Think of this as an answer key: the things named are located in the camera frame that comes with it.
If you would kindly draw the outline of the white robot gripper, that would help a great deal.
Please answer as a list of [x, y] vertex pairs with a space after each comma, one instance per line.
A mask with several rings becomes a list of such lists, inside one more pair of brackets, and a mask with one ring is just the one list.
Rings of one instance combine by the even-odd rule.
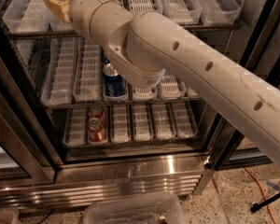
[[121, 6], [115, 0], [43, 0], [63, 23], [96, 43], [121, 42]]

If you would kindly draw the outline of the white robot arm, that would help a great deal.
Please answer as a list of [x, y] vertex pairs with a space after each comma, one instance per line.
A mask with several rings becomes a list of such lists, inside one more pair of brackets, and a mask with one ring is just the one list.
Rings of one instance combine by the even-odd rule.
[[99, 44], [130, 84], [153, 88], [169, 71], [280, 167], [280, 90], [154, 11], [115, 0], [43, 0], [60, 21]]

